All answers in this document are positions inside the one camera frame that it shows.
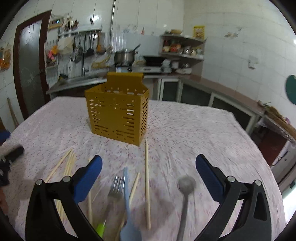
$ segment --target table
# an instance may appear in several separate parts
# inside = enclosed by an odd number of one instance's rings
[[[116,174],[129,167],[129,186],[140,172],[131,206],[135,224],[143,240],[175,240],[179,228],[183,197],[177,179],[192,176],[197,183],[189,197],[184,240],[194,240],[208,223],[218,203],[213,201],[195,169],[195,158],[203,153],[213,166],[240,182],[264,183],[269,203],[272,239],[285,227],[282,197],[269,166],[234,116],[224,110],[174,102],[149,101],[149,118],[144,138],[149,141],[151,230],[146,230],[145,176],[142,141],[140,147],[95,135],[89,127],[85,98],[57,97],[26,119],[0,147],[5,154],[20,143],[25,154],[12,166],[11,185],[4,187],[9,204],[9,219],[17,232],[25,236],[25,218],[32,188],[37,179],[46,179],[69,148],[77,155],[74,171],[86,166],[89,157],[98,154],[103,169],[92,188],[94,225],[102,218],[107,194]],[[51,181],[60,181],[64,162]],[[223,234],[231,231],[241,203],[236,206]],[[80,203],[87,215],[87,200]],[[124,210],[123,200],[115,206],[107,221],[104,239],[113,240]],[[73,233],[66,222],[66,230]]]

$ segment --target light blue spoon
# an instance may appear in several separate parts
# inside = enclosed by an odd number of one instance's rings
[[[124,174],[124,199],[126,203],[126,225],[120,231],[120,241],[142,241],[142,235],[131,221],[131,212],[129,207],[129,191],[128,191],[128,168],[123,169]]]

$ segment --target faucet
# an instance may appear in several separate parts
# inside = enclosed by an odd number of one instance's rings
[[[82,68],[81,68],[81,76],[85,76],[85,73],[89,71],[89,67],[87,69],[84,68],[84,52],[82,51]]]

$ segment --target white tiled wall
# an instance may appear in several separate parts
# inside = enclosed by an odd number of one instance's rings
[[[0,39],[0,46],[13,45],[17,25],[42,12],[52,10],[56,16],[72,16],[80,26],[91,27],[89,19],[95,15],[94,28],[110,27],[113,0],[29,0],[16,14]],[[113,29],[120,32],[129,29],[141,33],[143,27],[147,35],[160,35],[165,30],[183,29],[184,0],[116,0]],[[57,38],[57,31],[48,33],[47,39]],[[13,67],[0,73],[0,117],[4,126],[13,131],[7,97],[19,122],[23,117],[16,98]]]
[[[205,25],[202,76],[271,102],[296,127],[296,105],[285,93],[286,78],[296,74],[296,35],[281,12],[269,0],[185,0],[184,33],[194,25]],[[259,60],[254,70],[249,55]]]

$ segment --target green handle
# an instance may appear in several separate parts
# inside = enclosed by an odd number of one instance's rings
[[[105,225],[103,223],[100,223],[96,228],[96,232],[101,238],[103,237],[104,230],[105,230]]]

